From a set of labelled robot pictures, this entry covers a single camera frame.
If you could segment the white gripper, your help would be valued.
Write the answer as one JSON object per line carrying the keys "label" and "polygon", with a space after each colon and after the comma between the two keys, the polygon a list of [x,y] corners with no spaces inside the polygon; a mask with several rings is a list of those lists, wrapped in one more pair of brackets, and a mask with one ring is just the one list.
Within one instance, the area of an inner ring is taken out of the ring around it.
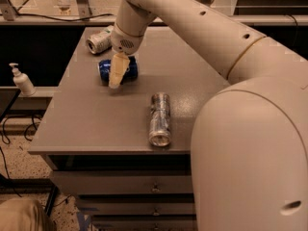
{"label": "white gripper", "polygon": [[116,52],[111,59],[109,73],[109,87],[117,89],[129,66],[130,60],[127,55],[135,54],[142,43],[143,36],[131,36],[124,33],[116,24],[111,32],[112,47]]}

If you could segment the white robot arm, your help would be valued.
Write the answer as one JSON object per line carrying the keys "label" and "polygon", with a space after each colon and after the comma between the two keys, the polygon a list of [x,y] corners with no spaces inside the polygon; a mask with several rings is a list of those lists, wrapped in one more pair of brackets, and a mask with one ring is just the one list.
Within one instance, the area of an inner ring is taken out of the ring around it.
{"label": "white robot arm", "polygon": [[198,231],[307,231],[306,60],[194,0],[122,0],[114,50],[135,53],[155,18],[229,83],[192,129]]}

